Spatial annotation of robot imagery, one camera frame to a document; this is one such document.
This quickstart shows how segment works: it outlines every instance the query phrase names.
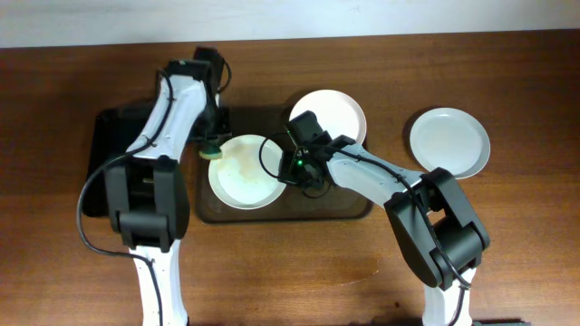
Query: tray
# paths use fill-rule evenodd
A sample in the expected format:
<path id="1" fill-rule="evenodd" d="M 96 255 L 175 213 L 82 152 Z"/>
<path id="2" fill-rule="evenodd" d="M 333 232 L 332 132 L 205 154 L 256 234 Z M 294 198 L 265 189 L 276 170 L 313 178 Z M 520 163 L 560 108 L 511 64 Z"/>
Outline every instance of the tray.
<path id="1" fill-rule="evenodd" d="M 290 108 L 283 106 L 230 108 L 230 127 L 234 137 L 245 134 L 270 136 L 285 131 L 284 124 L 289 115 Z M 295 148 L 286 136 L 272 141 L 284 150 Z M 370 200 L 350 189 L 331 187 L 323 197 L 311 199 L 305 197 L 301 189 L 290 186 L 268 206 L 253 210 L 236 209 L 222 203 L 211 190 L 208 167 L 209 161 L 198 158 L 194 202 L 196 216 L 208 224 L 352 220 L 363 218 L 372 210 Z M 322 194 L 313 189 L 307 191 L 314 197 Z"/>

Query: wooden tabletop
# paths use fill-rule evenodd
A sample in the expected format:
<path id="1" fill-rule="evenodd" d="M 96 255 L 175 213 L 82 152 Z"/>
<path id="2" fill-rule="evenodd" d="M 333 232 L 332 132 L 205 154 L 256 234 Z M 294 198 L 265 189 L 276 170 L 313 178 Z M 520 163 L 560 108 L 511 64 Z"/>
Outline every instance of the wooden tabletop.
<path id="1" fill-rule="evenodd" d="M 580 323 L 580 31 L 209 45 L 234 72 L 226 103 L 343 91 L 365 112 L 370 151 L 402 167 L 420 168 L 405 145 L 418 112 L 473 115 L 491 138 L 491 157 L 460 184 L 491 247 L 471 315 Z M 74 209 L 95 115 L 150 96 L 155 70 L 195 46 L 0 51 L 0 323 L 141 323 L 133 262 L 83 247 Z M 190 185 L 194 161 L 183 167 Z M 107 220 L 85 225 L 95 244 L 124 250 Z M 354 222 L 215 226 L 191 218 L 179 259 L 195 324 L 386 322 L 423 311 L 422 284 L 379 207 Z"/>

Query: round plate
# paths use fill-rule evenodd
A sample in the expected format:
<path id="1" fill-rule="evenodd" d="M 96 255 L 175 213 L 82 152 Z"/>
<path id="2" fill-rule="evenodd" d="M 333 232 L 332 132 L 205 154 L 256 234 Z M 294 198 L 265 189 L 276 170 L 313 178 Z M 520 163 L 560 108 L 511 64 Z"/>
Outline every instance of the round plate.
<path id="1" fill-rule="evenodd" d="M 209 185 L 225 204 L 239 209 L 256 209 L 275 201 L 286 184 L 267 175 L 258 160 L 264 137 L 243 135 L 221 146 L 222 158 L 209 162 Z M 282 150 L 269 140 L 262 150 L 268 171 L 276 173 Z"/>
<path id="2" fill-rule="evenodd" d="M 445 168 L 455 178 L 471 177 L 488 163 L 490 144 L 483 126 L 468 113 L 451 108 L 429 110 L 411 128 L 411 150 L 431 172 Z"/>
<path id="3" fill-rule="evenodd" d="M 363 109 L 350 96 L 339 91 L 313 91 L 296 103 L 290 120 L 306 111 L 316 114 L 318 124 L 335 139 L 348 136 L 362 144 L 366 136 L 366 118 Z"/>

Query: wooden table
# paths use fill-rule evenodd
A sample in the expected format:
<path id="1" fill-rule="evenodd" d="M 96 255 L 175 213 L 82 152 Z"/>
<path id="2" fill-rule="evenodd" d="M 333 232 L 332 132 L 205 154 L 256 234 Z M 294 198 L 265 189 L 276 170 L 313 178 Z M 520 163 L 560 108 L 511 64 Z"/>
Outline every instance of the wooden table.
<path id="1" fill-rule="evenodd" d="M 577 325 L 579 44 L 580 31 L 553 31 L 209 45 L 234 71 L 228 104 L 344 91 L 365 111 L 371 152 L 406 168 L 420 168 L 404 142 L 417 112 L 472 114 L 492 150 L 481 173 L 460 181 L 491 236 L 471 315 Z M 150 96 L 155 70 L 195 46 L 0 51 L 0 323 L 140 324 L 133 262 L 83 247 L 73 212 L 97 112 Z M 194 161 L 184 164 L 190 184 Z M 123 250 L 106 220 L 86 228 L 97 245 Z M 212 226 L 192 218 L 180 270 L 194 323 L 366 323 L 423 310 L 421 283 L 378 207 L 341 223 Z"/>

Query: white wall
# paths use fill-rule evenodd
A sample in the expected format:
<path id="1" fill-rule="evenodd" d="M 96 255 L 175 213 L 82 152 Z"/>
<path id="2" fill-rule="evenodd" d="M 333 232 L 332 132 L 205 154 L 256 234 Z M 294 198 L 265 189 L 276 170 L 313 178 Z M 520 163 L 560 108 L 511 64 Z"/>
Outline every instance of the white wall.
<path id="1" fill-rule="evenodd" d="M 580 28 L 580 0 L 0 0 L 0 47 Z"/>

